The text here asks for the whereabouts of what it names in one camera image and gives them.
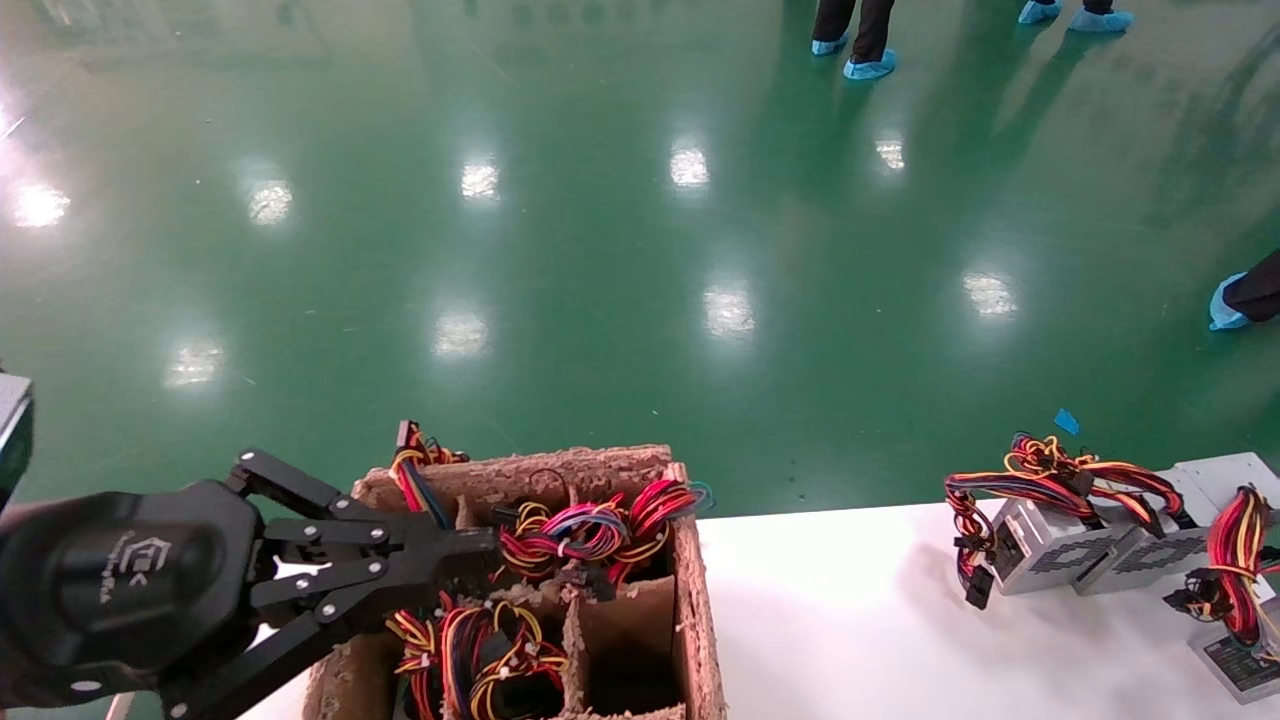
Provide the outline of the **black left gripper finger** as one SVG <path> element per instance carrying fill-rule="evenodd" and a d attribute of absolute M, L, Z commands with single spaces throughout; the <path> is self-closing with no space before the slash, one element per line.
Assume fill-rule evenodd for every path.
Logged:
<path fill-rule="evenodd" d="M 250 591 L 250 625 L 274 633 L 236 657 L 164 682 L 165 715 L 238 719 L 337 646 L 378 632 L 393 612 L 422 606 L 458 582 L 484 583 L 497 557 L 493 544 L 404 546 L 257 583 Z"/>
<path fill-rule="evenodd" d="M 497 551 L 494 530 L 447 530 L 425 512 L 372 509 L 260 448 L 241 454 L 228 487 L 241 498 L 261 496 L 297 515 L 270 521 L 262 536 L 283 561 L 355 561 L 396 552 L 484 557 Z"/>

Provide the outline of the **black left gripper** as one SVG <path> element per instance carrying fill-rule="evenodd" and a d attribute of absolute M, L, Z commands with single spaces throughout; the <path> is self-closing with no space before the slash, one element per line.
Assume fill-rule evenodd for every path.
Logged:
<path fill-rule="evenodd" d="M 259 510 L 215 480 L 3 512 L 3 707 L 55 708 L 220 667 L 257 626 Z"/>

